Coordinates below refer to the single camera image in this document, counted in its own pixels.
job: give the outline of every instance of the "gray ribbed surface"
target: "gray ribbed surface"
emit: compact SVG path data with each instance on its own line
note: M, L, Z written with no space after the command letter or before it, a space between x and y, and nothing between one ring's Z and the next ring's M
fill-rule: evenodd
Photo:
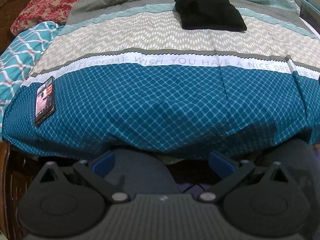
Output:
M25 240L42 239L28 236ZM239 232L218 208L191 195L137 195L127 204L113 205L92 230L69 240L251 240L264 239ZM281 240L302 240L295 235Z
M68 15L67 25L77 24L86 20L98 18L102 14L110 14L114 12L125 11L130 8L142 7L147 4L164 4L164 3L175 3L174 0L138 0L133 2L126 2L123 4L113 5L113 6L103 6L100 3L93 3L92 7L77 7L72 8Z

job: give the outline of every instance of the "carved wooden headboard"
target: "carved wooden headboard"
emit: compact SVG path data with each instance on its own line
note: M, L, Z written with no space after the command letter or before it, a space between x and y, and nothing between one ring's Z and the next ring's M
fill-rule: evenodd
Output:
M15 38L10 27L31 0L0 0L0 55Z

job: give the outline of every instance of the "beige zigzag pattern fabric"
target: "beige zigzag pattern fabric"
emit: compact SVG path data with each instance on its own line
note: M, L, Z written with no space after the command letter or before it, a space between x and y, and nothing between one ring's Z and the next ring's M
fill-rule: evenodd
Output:
M320 42L280 25L243 16L244 33L215 30L183 30L176 12L139 13L117 17L58 36L36 63L30 75L63 65L88 53L146 50L218 50L265 56L291 56L293 61L319 68Z

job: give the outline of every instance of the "teal diamond pattern fabric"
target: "teal diamond pattern fabric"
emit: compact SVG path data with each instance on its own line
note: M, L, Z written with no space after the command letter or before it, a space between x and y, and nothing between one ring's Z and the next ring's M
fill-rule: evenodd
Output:
M3 136L34 155L94 158L129 145L178 158L261 150L320 132L317 80L233 66L93 66L55 80L56 112L34 126L35 91L21 87Z
M20 33L0 56L0 133L4 111L62 26L42 22Z

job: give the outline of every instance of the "black cloth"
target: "black cloth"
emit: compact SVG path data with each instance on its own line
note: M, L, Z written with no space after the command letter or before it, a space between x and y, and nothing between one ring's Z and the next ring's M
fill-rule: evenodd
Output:
M240 12L229 0L174 0L185 30L246 31Z

